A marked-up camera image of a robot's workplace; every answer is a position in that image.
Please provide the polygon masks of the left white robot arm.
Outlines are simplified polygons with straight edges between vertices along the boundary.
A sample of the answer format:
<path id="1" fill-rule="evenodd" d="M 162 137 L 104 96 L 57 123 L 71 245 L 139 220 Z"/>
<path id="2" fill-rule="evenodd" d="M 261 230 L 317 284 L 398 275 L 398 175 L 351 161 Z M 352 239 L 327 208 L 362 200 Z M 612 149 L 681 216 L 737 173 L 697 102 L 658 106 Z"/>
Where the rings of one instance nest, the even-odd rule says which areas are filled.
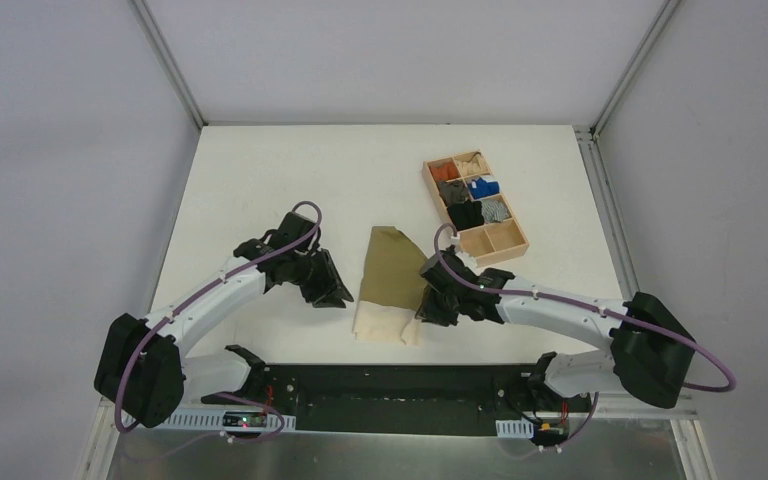
<path id="1" fill-rule="evenodd" d="M 116 429 L 156 427 L 182 403 L 229 393 L 257 402 L 265 378 L 242 349 L 194 356 L 193 347 L 230 314 L 284 284 L 314 308 L 344 309 L 353 297 L 330 253 L 321 247 L 320 216 L 292 209 L 280 225 L 237 246 L 225 263 L 178 300 L 142 317 L 112 321 L 94 377 L 95 390 L 113 402 Z"/>

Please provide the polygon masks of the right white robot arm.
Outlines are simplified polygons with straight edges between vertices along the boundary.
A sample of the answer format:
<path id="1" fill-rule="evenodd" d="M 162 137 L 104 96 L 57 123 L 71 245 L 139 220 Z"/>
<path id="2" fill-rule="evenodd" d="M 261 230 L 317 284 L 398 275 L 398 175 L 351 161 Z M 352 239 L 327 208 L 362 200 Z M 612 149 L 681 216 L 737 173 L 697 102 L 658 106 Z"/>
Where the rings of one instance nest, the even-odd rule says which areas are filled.
<path id="1" fill-rule="evenodd" d="M 475 274 L 452 251 L 419 270 L 427 286 L 417 318 L 441 326 L 459 317 L 547 330 L 592 346 L 581 354 L 543 354 L 530 375 L 529 400 L 543 410 L 590 392 L 625 391 L 648 405 L 671 409 L 684 385 L 693 348 L 689 332 L 655 296 L 601 300 L 545 288 L 512 272 Z"/>

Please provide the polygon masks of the olive and cream underwear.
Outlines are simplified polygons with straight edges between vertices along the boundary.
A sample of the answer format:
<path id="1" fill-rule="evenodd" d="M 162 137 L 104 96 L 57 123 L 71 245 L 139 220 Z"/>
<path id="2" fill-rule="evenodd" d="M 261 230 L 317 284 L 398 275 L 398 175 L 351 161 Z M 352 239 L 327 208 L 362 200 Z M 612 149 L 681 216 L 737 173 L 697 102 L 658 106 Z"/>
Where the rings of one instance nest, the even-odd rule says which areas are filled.
<path id="1" fill-rule="evenodd" d="M 352 326 L 356 340 L 420 344 L 415 314 L 426 286 L 419 274 L 425 262 L 421 249 L 397 228 L 371 228 Z"/>

